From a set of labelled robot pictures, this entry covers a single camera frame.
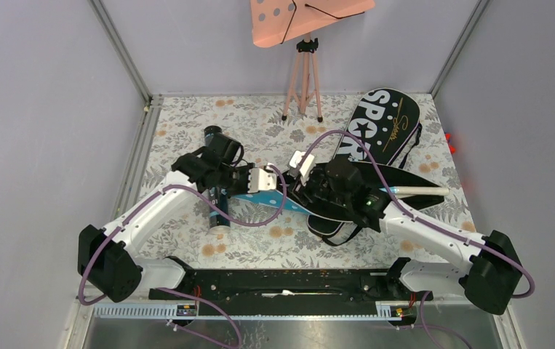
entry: pink board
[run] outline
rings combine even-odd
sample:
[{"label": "pink board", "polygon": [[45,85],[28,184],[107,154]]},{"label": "pink board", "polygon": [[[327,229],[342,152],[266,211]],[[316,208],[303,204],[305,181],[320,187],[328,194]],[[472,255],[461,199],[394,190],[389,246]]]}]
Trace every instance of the pink board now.
[{"label": "pink board", "polygon": [[365,12],[375,6],[374,0],[250,0],[252,5],[252,38],[258,47],[271,47],[322,28],[338,20],[309,4],[336,17]]}]

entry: metal frame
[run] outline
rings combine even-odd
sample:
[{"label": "metal frame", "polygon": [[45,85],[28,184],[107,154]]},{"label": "metal frame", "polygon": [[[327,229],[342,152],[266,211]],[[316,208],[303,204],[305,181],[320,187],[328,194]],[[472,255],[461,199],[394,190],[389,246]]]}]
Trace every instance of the metal frame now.
[{"label": "metal frame", "polygon": [[[378,314],[373,315],[349,315],[349,316],[263,316],[263,320],[267,321],[401,321],[400,317],[391,317],[391,305],[400,305],[407,307],[408,303],[391,302],[395,304],[389,305],[390,302],[375,302]],[[123,318],[123,319],[140,319],[140,320],[186,320],[187,317],[179,317],[176,315],[178,305],[193,305],[194,301],[177,300],[177,301],[153,301],[153,302],[121,302],[93,305],[93,318]],[[254,321],[258,320],[258,315],[231,316],[237,321]],[[223,316],[194,316],[194,320],[223,320]]]},{"label": "metal frame", "polygon": [[463,30],[461,31],[461,34],[459,35],[457,42],[455,42],[455,45],[453,46],[451,53],[447,58],[447,61],[444,63],[444,66],[440,70],[440,74],[436,78],[434,85],[431,86],[431,89],[429,90],[429,93],[431,94],[432,98],[436,98],[436,96],[438,95],[438,92],[442,88],[444,81],[447,79],[447,76],[452,70],[452,67],[455,65],[455,62],[457,61],[459,54],[461,53],[464,46],[466,45],[466,42],[468,42],[470,35],[472,35],[472,32],[476,27],[476,24],[481,19],[481,16],[485,12],[485,9],[487,8],[487,6],[489,6],[491,1],[492,0],[479,0],[476,3],[476,6],[472,10],[470,17],[466,22],[466,25],[463,27]]},{"label": "metal frame", "polygon": [[[133,149],[130,154],[129,160],[125,170],[125,178],[119,189],[119,195],[116,200],[116,206],[113,211],[113,218],[117,217],[120,212],[127,211],[137,201],[140,192],[140,186],[145,171],[145,166],[148,161],[151,145],[153,142],[153,135],[157,123],[159,121],[159,114],[161,107],[164,103],[164,96],[153,96],[146,86],[140,72],[132,61],[132,58],[127,51],[118,31],[116,30],[108,11],[106,10],[101,0],[88,0],[91,7],[94,9],[98,20],[102,23],[108,38],[110,39],[117,55],[121,59],[121,63],[127,70],[132,82],[140,96],[147,103],[145,108],[145,115],[142,117],[138,125],[138,131],[135,135],[133,142]],[[438,77],[436,78],[432,88],[428,93],[435,98],[439,90],[442,88],[444,81],[449,75],[452,67],[455,65],[459,54],[462,52],[466,42],[483,15],[485,9],[489,6],[491,0],[478,0],[470,17],[468,18],[458,40],[455,42],[446,62],[444,63]],[[147,302],[140,297],[137,300],[130,300],[131,302]],[[465,300],[443,300],[439,304],[469,304]],[[68,319],[65,323],[65,330],[62,333],[59,348],[66,349],[79,349],[84,345],[86,336],[89,331],[89,325],[93,319],[94,307],[83,307],[75,301],[70,309]],[[519,331],[517,322],[514,319],[514,310],[512,305],[509,305],[507,311],[502,316],[495,316],[495,325],[498,329],[498,334],[504,348],[525,348],[524,341]]]},{"label": "metal frame", "polygon": [[129,55],[125,44],[123,44],[123,40],[121,39],[119,32],[116,30],[116,27],[112,22],[112,18],[108,14],[108,11],[105,9],[103,2],[101,0],[89,0],[89,4],[93,8],[93,11],[95,11],[97,19],[100,21],[100,23],[102,23],[106,34],[108,34],[110,42],[114,46],[114,50],[119,55],[119,58],[121,58],[121,63],[123,63],[125,70],[127,70],[127,73],[132,79],[134,86],[136,86],[138,93],[148,105],[151,101],[151,91],[148,90],[148,87],[144,83],[140,72],[136,68],[136,65]]},{"label": "metal frame", "polygon": [[127,161],[125,178],[116,199],[116,205],[112,214],[113,219],[136,204],[163,103],[164,98],[161,95],[152,98],[151,105],[140,122],[134,139],[134,148]]}]

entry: floor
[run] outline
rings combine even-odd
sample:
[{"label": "floor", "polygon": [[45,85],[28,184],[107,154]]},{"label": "floor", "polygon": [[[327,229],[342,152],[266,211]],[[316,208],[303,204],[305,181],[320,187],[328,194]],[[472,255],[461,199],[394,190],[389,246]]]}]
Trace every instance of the floor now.
[{"label": "floor", "polygon": [[[405,169],[450,188],[442,205],[426,214],[473,230],[470,212],[455,165],[444,138],[430,95],[412,95],[421,109],[421,143],[408,158]],[[291,103],[290,117],[281,120],[283,96],[167,97],[163,103],[146,165],[140,197],[169,171],[170,164],[203,145],[203,128],[215,124],[245,147],[245,159],[259,164],[272,162],[285,169],[295,150],[305,150],[321,133],[344,129],[360,95],[322,96],[324,122],[316,121],[314,102],[307,115],[298,115]],[[328,161],[338,143],[331,137],[315,154]],[[249,222],[264,220],[273,209],[236,199],[230,213]],[[208,207],[194,198],[157,230],[143,247],[146,257],[177,256],[192,268],[384,268],[398,256],[440,261],[412,241],[387,233],[364,230],[339,247],[323,244],[307,231],[306,216],[285,212],[269,226],[247,228],[233,225],[227,234],[208,229]]]}]

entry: wire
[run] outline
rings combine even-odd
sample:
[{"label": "wire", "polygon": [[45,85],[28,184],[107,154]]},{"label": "wire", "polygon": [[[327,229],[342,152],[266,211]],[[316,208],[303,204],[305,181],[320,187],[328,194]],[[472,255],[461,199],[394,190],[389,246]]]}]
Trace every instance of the wire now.
[{"label": "wire", "polygon": [[311,6],[310,4],[305,4],[305,7],[310,7],[310,8],[312,8],[312,9],[318,10],[318,11],[324,13],[325,15],[329,15],[329,16],[335,18],[336,20],[342,20],[342,19],[344,19],[344,18],[353,17],[353,16],[358,16],[358,15],[362,15],[362,14],[365,13],[365,12],[359,12],[359,13],[355,13],[355,14],[353,14],[353,15],[347,15],[347,16],[343,16],[343,17],[338,17],[338,16],[331,15],[331,14],[328,13],[328,12],[322,11],[322,10],[319,9],[318,7]]},{"label": "wire", "polygon": [[219,342],[217,340],[214,340],[214,339],[212,339],[211,337],[209,337],[205,334],[198,333],[198,332],[196,332],[192,329],[188,329],[184,326],[174,325],[175,330],[180,329],[180,330],[182,330],[184,332],[187,332],[189,334],[193,334],[194,336],[198,336],[202,339],[208,340],[209,342],[211,342],[213,344],[216,344],[216,345],[219,345],[219,346],[222,346],[222,347],[225,347],[225,348],[229,348],[229,349],[238,349],[238,348],[243,346],[243,338],[241,337],[241,330],[239,330],[239,327],[234,323],[234,320],[232,320],[232,318],[222,308],[217,306],[215,303],[210,302],[210,301],[205,300],[205,299],[200,298],[200,297],[194,297],[190,294],[177,292],[174,289],[167,289],[165,287],[159,287],[158,290],[162,291],[162,292],[167,292],[167,293],[173,294],[173,295],[178,296],[178,297],[183,297],[183,298],[187,298],[189,300],[195,300],[197,302],[202,302],[202,303],[210,306],[211,308],[217,310],[221,315],[223,315],[223,317],[225,317],[226,320],[228,320],[230,325],[232,325],[232,327],[234,328],[234,331],[236,333],[236,337],[239,339],[239,341],[238,341],[237,345],[229,345],[229,344],[225,344],[225,343]]},{"label": "wire", "polygon": [[238,166],[239,163],[241,161],[243,161],[243,156],[244,155],[245,155],[245,149],[243,147],[241,147],[241,151],[239,151],[239,157],[236,160],[234,160],[234,162],[231,164],[231,166],[234,166],[234,167]]},{"label": "wire", "polygon": [[[97,261],[97,258],[100,256],[100,254],[102,253],[102,251],[104,250],[104,248],[106,247],[106,245],[108,245],[108,243],[110,241],[112,241],[112,239],[118,234],[120,233],[123,228],[129,224],[129,222],[138,214],[140,213],[145,207],[147,207],[153,200],[155,200],[155,198],[159,197],[160,195],[164,195],[167,191],[172,190],[172,189],[181,189],[181,190],[186,190],[190,193],[192,193],[195,196],[198,196],[202,201],[206,202],[211,209],[213,209],[214,211],[216,211],[217,213],[219,213],[220,215],[222,215],[223,217],[225,217],[227,220],[230,220],[231,222],[234,222],[236,224],[239,225],[243,225],[246,227],[260,227],[262,225],[267,225],[270,222],[272,222],[273,220],[275,220],[279,214],[282,213],[282,211],[284,210],[284,206],[286,205],[286,201],[287,201],[287,184],[286,184],[286,180],[284,179],[284,175],[279,171],[279,169],[277,167],[275,167],[274,165],[268,165],[268,167],[270,167],[276,174],[277,177],[279,178],[279,182],[282,184],[282,193],[284,194],[282,197],[282,203],[279,205],[279,208],[277,209],[277,211],[275,211],[275,214],[273,214],[271,217],[269,217],[267,220],[263,221],[263,222],[257,222],[257,223],[248,223],[248,222],[243,222],[241,220],[237,220],[234,217],[231,217],[230,215],[226,214],[224,211],[220,210],[217,206],[215,206],[208,198],[205,198],[201,193],[199,193],[197,190],[194,190],[192,188],[189,187],[185,187],[184,185],[178,185],[178,184],[171,184],[171,185],[167,185],[166,187],[162,188],[162,192],[157,191],[155,193],[153,193],[152,195],[150,195],[148,198],[145,198],[144,201],[139,204],[133,211],[132,213],[129,214],[129,216],[127,218],[125,218],[125,220],[123,220],[122,222],[122,227],[116,227],[114,228],[114,230],[112,230],[112,233],[110,233],[110,235],[106,236],[106,238],[104,239],[104,241],[97,247],[97,249],[95,250],[95,252],[93,253],[93,255],[91,256],[91,259],[89,260],[89,262],[87,263],[86,268],[84,269],[84,272],[82,273],[82,279],[80,280],[80,285],[78,287],[78,301],[80,302],[80,304],[82,305],[93,305],[101,300],[103,300],[105,298],[105,294],[102,294],[98,297],[96,297],[93,300],[86,300],[84,298],[84,288],[87,285],[87,281],[89,279],[89,274],[91,273],[91,270],[93,269],[93,265],[95,265],[95,262]],[[175,294],[179,297],[186,297],[188,299],[192,299],[192,300],[197,300],[199,302],[203,302],[206,303],[208,305],[210,305],[211,307],[213,307],[215,310],[217,310],[218,312],[220,312],[222,315],[224,315],[228,321],[230,321],[230,323],[232,324],[232,326],[234,327],[234,331],[236,332],[237,337],[239,338],[239,344],[238,346],[234,347],[234,346],[230,346],[230,345],[226,345],[223,343],[220,343],[210,337],[207,337],[203,334],[199,334],[198,332],[194,332],[190,329],[186,329],[185,327],[181,327],[181,329],[185,332],[191,333],[191,334],[195,334],[198,337],[204,338],[210,342],[213,342],[217,345],[222,345],[224,347],[227,348],[240,348],[242,346],[242,340],[241,340],[241,332],[239,331],[239,328],[236,326],[236,324],[234,323],[234,321],[232,321],[232,319],[228,316],[228,314],[226,314],[223,310],[221,310],[218,306],[216,306],[215,304],[209,302],[208,300],[203,300],[202,298],[199,297],[194,297],[191,296],[189,294],[184,294],[184,293],[180,293],[180,292],[176,292],[174,290],[171,289],[165,289],[165,288],[161,288],[160,290],[164,291],[164,292],[168,292],[171,294]]]},{"label": "wire", "polygon": [[93,269],[93,265],[95,265],[95,261],[97,261],[97,258],[100,256],[100,254],[102,253],[102,251],[104,250],[104,248],[106,247],[108,242],[112,241],[112,239],[118,233],[120,233],[126,225],[129,224],[131,219],[133,217],[135,217],[138,213],[140,213],[140,211],[142,211],[145,207],[147,207],[155,198],[157,198],[158,196],[164,195],[169,190],[182,189],[182,190],[186,190],[186,191],[192,193],[195,196],[198,196],[202,201],[206,202],[211,207],[211,209],[213,209],[214,211],[216,211],[217,213],[219,213],[220,215],[225,217],[227,220],[230,220],[231,222],[234,222],[238,225],[243,225],[243,226],[246,226],[246,227],[260,227],[262,225],[267,225],[270,222],[274,221],[279,216],[279,214],[282,213],[282,211],[284,210],[284,206],[286,205],[286,202],[287,202],[287,184],[286,184],[286,180],[284,179],[284,175],[279,171],[279,169],[277,167],[275,167],[274,165],[268,165],[268,166],[277,174],[277,177],[279,178],[279,182],[282,184],[282,192],[283,192],[284,196],[282,197],[282,203],[279,205],[279,208],[277,209],[277,211],[275,211],[275,213],[271,217],[269,217],[267,220],[265,220],[263,222],[248,223],[248,222],[243,222],[241,220],[237,220],[236,218],[231,217],[227,213],[225,213],[224,211],[220,210],[219,207],[215,206],[208,198],[205,198],[197,190],[194,190],[194,189],[189,188],[189,187],[185,187],[184,185],[171,184],[171,185],[168,185],[168,186],[162,188],[162,192],[157,191],[157,192],[153,193],[153,195],[149,196],[148,198],[145,198],[144,201],[141,204],[139,204],[134,209],[134,211],[132,211],[132,213],[130,213],[129,216],[127,218],[125,218],[125,220],[123,220],[123,222],[122,222],[123,226],[114,228],[114,230],[112,230],[112,233],[110,233],[110,235],[106,236],[105,240],[97,247],[97,249],[95,250],[95,252],[91,256],[91,259],[87,263],[87,266],[84,269],[84,272],[82,273],[82,279],[80,280],[80,286],[78,288],[78,301],[80,302],[80,304],[82,304],[82,305],[93,305],[93,304],[95,304],[95,303],[97,303],[97,302],[99,302],[99,301],[101,301],[102,299],[105,298],[105,294],[102,294],[102,295],[100,295],[99,297],[97,297],[93,300],[86,300],[84,298],[84,288],[87,285],[87,280],[89,279],[89,274],[91,273],[91,269]]},{"label": "wire", "polygon": [[410,303],[408,303],[408,309],[410,309],[414,303],[416,303],[416,293],[410,293]]},{"label": "wire", "polygon": [[292,0],[292,4],[295,5],[295,9],[294,9],[294,11],[292,11],[292,17],[290,18],[290,21],[288,22],[288,27],[286,28],[286,32],[284,33],[284,38],[282,39],[282,42],[279,43],[280,45],[283,44],[284,41],[286,41],[286,36],[288,35],[288,31],[290,30],[292,20],[295,19],[296,10],[298,9],[294,0]]},{"label": "wire", "polygon": [[[434,344],[436,345],[436,347],[440,348],[440,349],[444,349],[444,347],[438,342],[438,340],[431,335],[431,332],[429,332],[429,326],[427,325],[427,323],[425,322],[425,300],[427,299],[427,296],[429,296],[429,294],[431,293],[431,291],[427,291],[425,292],[425,294],[423,295],[423,299],[420,300],[420,324],[423,326],[423,329],[425,330],[425,332],[427,332],[427,335],[429,336],[429,339],[434,342]],[[469,345],[468,342],[465,342],[466,345],[469,348],[472,348],[471,345]]]},{"label": "wire", "polygon": [[[200,285],[196,285],[193,287],[193,295],[194,297],[201,297],[202,290],[200,289]],[[198,301],[194,301],[193,304],[196,306],[196,311],[198,311]]]},{"label": "wire", "polygon": [[316,140],[314,140],[314,142],[311,143],[311,145],[309,145],[309,148],[307,149],[307,151],[303,155],[302,159],[299,161],[299,164],[296,167],[296,169],[293,171],[293,173],[297,174],[300,171],[300,168],[305,163],[305,160],[307,159],[307,156],[309,156],[311,151],[316,146],[318,146],[318,144],[324,138],[326,138],[330,135],[337,135],[337,134],[344,135],[346,137],[351,138],[365,152],[365,154],[369,158],[369,162],[371,162],[371,164],[373,165],[373,167],[375,169],[375,172],[378,174],[378,177],[380,178],[380,181],[382,182],[382,186],[386,189],[386,193],[391,198],[391,200],[395,203],[395,206],[397,206],[397,208],[404,214],[404,216],[409,217],[413,221],[418,221],[421,224],[423,224],[423,225],[425,225],[429,228],[432,228],[432,229],[434,229],[435,231],[437,231],[439,233],[442,233],[446,236],[449,236],[450,238],[453,238],[453,239],[458,240],[458,241],[462,241],[465,244],[470,244],[470,245],[475,246],[479,249],[482,249],[486,252],[489,252],[490,254],[493,254],[494,256],[500,258],[504,262],[507,262],[511,267],[517,269],[527,279],[528,284],[529,284],[529,289],[526,292],[521,293],[521,294],[513,294],[513,298],[525,298],[525,297],[529,297],[530,295],[532,295],[532,293],[534,293],[534,290],[535,290],[534,278],[519,263],[517,263],[514,260],[512,260],[511,258],[505,256],[504,254],[501,254],[500,252],[492,249],[491,247],[485,246],[484,244],[480,244],[477,241],[469,240],[469,239],[467,239],[467,238],[465,238],[461,235],[453,233],[450,230],[444,229],[443,227],[441,227],[439,225],[436,225],[432,222],[421,219],[420,217],[415,216],[412,212],[410,212],[408,209],[403,207],[401,202],[399,202],[398,198],[395,196],[395,194],[393,194],[391,192],[390,186],[388,185],[388,183],[386,182],[386,179],[382,175],[382,172],[380,171],[380,168],[378,167],[378,163],[374,160],[373,155],[370,153],[369,149],[367,149],[367,147],[365,147],[365,145],[361,142],[361,140],[359,140],[358,138],[354,137],[353,135],[351,135],[350,133],[348,133],[346,131],[342,131],[340,129],[333,129],[333,130],[325,132],[323,135],[321,135]]},{"label": "wire", "polygon": [[[378,329],[382,329],[382,330],[392,329],[394,331],[396,329],[399,329],[400,331],[403,331],[405,329],[422,329],[422,328],[423,328],[423,325],[421,325],[421,324],[411,325],[411,326],[380,326],[380,327],[378,327]],[[470,342],[468,342],[468,340],[463,335],[461,335],[461,333],[455,331],[454,329],[450,329],[450,328],[444,327],[444,326],[437,326],[437,325],[427,325],[427,328],[450,333],[453,336],[459,338],[459,340],[461,340],[463,342],[463,344],[465,344],[466,347],[468,347],[468,349],[474,349],[472,347],[472,345],[470,344]]]}]

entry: tripod stand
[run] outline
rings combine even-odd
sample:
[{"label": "tripod stand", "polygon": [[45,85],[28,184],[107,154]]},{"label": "tripod stand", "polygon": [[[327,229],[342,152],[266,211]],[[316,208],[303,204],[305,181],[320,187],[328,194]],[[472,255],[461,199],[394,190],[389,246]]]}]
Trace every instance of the tripod stand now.
[{"label": "tripod stand", "polygon": [[[318,60],[316,59],[316,50],[318,49],[318,39],[315,38],[311,40],[311,33],[307,33],[305,38],[299,42],[296,46],[297,54],[295,60],[295,66],[292,69],[292,78],[290,78],[290,87],[288,88],[288,97],[286,99],[286,105],[284,105],[284,112],[282,113],[282,120],[287,120],[288,117],[288,107],[290,106],[290,100],[294,98],[298,103],[298,110],[301,114],[305,113],[307,105],[309,104],[313,95],[316,95],[316,104],[318,106],[318,122],[322,122],[322,112],[320,110],[320,83],[318,79]],[[298,66],[300,59],[303,57],[303,76],[302,76],[302,87],[300,91],[300,97],[295,91],[296,78],[298,74]],[[314,72],[314,90],[309,93],[309,63],[311,61],[311,68]]]}]

